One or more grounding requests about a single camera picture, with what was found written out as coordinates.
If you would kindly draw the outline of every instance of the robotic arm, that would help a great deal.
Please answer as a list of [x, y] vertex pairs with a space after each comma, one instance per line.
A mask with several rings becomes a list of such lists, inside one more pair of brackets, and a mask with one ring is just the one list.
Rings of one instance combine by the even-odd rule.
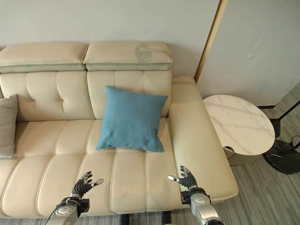
[[187, 187], [188, 191], [181, 192], [182, 204], [189, 204], [199, 225], [224, 225], [219, 219], [215, 208], [211, 205], [210, 196], [203, 188], [199, 188], [193, 174], [184, 166], [180, 166], [183, 178], [168, 176], [169, 180]]
[[[203, 188], [199, 188], [193, 174], [184, 166], [180, 166], [183, 178], [168, 176], [168, 179], [187, 187], [188, 191], [181, 192], [182, 204], [189, 204], [199, 225], [224, 225], [219, 219], [215, 208], [211, 205], [210, 196]], [[89, 199], [82, 199], [83, 195], [93, 187], [103, 183], [99, 179], [92, 183], [91, 171], [84, 174], [75, 184], [70, 197], [64, 198], [51, 213], [47, 225], [74, 225], [80, 214], [89, 211]]]
[[81, 213], [90, 209], [90, 200], [82, 199], [83, 195], [93, 187], [103, 183], [103, 179], [99, 179], [92, 183], [91, 171], [85, 173], [75, 184], [70, 197], [64, 198], [55, 210], [51, 213], [46, 224], [47, 225], [73, 225], [80, 217]]

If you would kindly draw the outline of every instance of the blue pillow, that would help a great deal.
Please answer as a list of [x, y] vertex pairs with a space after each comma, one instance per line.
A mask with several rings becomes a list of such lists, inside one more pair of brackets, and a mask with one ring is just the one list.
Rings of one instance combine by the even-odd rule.
[[124, 147], [164, 151], [158, 138], [158, 126], [168, 96], [105, 88], [107, 105], [96, 149]]

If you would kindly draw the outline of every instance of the black lamp base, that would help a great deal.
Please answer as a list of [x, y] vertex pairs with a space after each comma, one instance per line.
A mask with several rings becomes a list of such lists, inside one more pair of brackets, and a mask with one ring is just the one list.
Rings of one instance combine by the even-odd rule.
[[294, 150], [289, 143], [275, 139], [272, 148], [263, 156], [271, 166], [282, 173], [300, 172], [300, 153]]

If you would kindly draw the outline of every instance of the floor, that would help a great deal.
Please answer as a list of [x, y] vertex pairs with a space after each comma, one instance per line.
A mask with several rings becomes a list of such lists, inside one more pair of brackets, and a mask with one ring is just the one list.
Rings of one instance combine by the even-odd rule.
[[[264, 109], [269, 118], [279, 117], [300, 99], [300, 83], [274, 109]], [[290, 142], [300, 135], [300, 106], [281, 121], [279, 139]], [[294, 138], [294, 144], [300, 137]], [[227, 225], [299, 225], [300, 173], [286, 175], [273, 169], [262, 156], [246, 165], [232, 167], [239, 194], [215, 204], [219, 216]], [[77, 225], [117, 225], [119, 216], [81, 217]], [[172, 212], [172, 222], [196, 225], [190, 209]], [[45, 219], [0, 219], [1, 225], [43, 225]], [[133, 214], [131, 225], [159, 225], [160, 213]]]

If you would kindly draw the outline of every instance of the gray pillow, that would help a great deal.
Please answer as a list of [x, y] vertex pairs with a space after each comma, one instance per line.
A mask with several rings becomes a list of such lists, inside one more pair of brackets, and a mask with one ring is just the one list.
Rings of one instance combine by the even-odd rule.
[[17, 95], [0, 99], [0, 158], [11, 158], [14, 154], [17, 112]]

